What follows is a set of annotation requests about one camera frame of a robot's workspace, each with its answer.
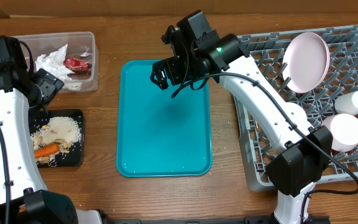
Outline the pile of white rice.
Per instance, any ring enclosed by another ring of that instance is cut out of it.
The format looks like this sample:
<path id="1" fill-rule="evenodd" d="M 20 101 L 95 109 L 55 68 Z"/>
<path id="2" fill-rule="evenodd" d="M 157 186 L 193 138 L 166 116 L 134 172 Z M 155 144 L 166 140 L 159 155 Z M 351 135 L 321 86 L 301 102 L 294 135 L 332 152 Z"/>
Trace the pile of white rice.
<path id="1" fill-rule="evenodd" d="M 49 164 L 37 164 L 38 167 L 71 167 L 80 166 L 83 159 L 83 130 L 82 117 L 55 116 L 52 118 L 37 118 L 30 125 L 30 135 L 43 125 L 51 125 L 58 132 L 58 137 L 69 143 L 69 153 L 59 153 Z"/>

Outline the pile of peanuts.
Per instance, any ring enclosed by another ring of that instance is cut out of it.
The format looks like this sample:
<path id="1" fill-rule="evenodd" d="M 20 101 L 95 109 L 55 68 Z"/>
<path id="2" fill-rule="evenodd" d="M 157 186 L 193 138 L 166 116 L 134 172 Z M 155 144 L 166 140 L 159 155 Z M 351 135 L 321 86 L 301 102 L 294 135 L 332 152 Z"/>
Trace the pile of peanuts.
<path id="1" fill-rule="evenodd" d="M 68 154 L 69 143 L 58 137 L 58 132 L 51 125 L 43 125 L 31 135 L 36 164 L 49 164 L 59 153 Z"/>

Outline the orange carrot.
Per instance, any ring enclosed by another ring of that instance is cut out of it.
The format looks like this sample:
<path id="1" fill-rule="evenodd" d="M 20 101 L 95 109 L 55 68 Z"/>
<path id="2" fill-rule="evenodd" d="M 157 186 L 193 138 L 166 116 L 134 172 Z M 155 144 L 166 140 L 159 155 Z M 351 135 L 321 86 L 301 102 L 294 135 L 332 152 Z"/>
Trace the orange carrot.
<path id="1" fill-rule="evenodd" d="M 59 145 L 57 143 L 46 145 L 34 152 L 35 158 L 47 157 L 59 151 Z"/>

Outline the white round plate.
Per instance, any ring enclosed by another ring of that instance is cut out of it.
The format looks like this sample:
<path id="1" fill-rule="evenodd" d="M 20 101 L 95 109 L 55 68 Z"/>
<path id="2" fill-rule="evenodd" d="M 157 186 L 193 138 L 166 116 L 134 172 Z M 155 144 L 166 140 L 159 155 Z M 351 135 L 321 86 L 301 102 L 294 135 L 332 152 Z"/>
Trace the white round plate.
<path id="1" fill-rule="evenodd" d="M 296 93 L 306 93 L 324 80 L 330 64 L 329 48 L 318 34 L 305 32 L 291 41 L 283 63 L 287 65 L 283 78 L 290 78 L 287 87 Z"/>

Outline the white plastic cup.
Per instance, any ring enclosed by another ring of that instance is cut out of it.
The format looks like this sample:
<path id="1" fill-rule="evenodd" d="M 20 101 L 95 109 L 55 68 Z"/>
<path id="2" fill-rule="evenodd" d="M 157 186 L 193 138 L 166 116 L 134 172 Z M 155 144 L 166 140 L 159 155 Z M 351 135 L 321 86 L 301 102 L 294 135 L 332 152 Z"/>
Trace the white plastic cup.
<path id="1" fill-rule="evenodd" d="M 338 113 L 357 115 L 358 91 L 339 96 L 334 102 L 334 107 Z"/>

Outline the pink bowl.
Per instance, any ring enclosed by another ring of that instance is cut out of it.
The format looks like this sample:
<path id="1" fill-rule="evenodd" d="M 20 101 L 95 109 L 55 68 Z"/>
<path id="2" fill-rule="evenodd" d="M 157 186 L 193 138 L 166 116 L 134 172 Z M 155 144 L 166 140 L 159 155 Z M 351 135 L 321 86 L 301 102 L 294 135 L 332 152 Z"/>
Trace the pink bowl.
<path id="1" fill-rule="evenodd" d="M 358 119 L 351 114 L 336 114 L 327 117 L 323 123 L 333 135 L 332 149 L 348 152 L 358 145 Z"/>

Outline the light green bowl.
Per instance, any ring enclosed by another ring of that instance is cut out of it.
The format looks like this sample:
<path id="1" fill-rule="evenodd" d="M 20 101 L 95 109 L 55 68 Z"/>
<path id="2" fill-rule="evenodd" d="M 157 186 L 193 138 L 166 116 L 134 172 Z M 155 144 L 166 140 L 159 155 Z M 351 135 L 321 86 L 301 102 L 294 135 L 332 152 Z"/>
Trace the light green bowl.
<path id="1" fill-rule="evenodd" d="M 289 117 L 293 123 L 297 123 L 298 121 L 307 121 L 306 112 L 300 105 L 292 102 L 286 102 L 286 107 L 289 112 Z"/>

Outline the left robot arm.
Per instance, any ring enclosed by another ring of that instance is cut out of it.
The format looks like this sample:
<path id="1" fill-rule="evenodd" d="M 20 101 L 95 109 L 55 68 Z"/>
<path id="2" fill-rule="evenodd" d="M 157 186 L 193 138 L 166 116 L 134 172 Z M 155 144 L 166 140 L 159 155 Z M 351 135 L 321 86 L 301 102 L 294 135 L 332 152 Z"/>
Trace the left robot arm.
<path id="1" fill-rule="evenodd" d="M 29 109 L 42 101 L 19 40 L 0 36 L 0 223 L 107 223 L 99 210 L 79 210 L 49 192 L 34 161 Z"/>

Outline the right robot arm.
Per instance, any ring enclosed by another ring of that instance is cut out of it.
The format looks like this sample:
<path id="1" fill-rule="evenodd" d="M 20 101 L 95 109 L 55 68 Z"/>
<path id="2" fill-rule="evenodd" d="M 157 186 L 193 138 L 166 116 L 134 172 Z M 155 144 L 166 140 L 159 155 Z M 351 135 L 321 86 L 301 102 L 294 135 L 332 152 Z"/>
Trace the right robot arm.
<path id="1" fill-rule="evenodd" d="M 276 151 L 266 173 L 278 191 L 271 215 L 249 216 L 246 223 L 328 223 L 307 212 L 310 195 L 328 167 L 333 136 L 314 128 L 299 106 L 287 103 L 261 74 L 246 45 L 234 34 L 211 28 L 202 11 L 169 26 L 161 37 L 173 56 L 155 62 L 151 81 L 179 90 L 213 78 L 237 98 L 259 123 Z"/>

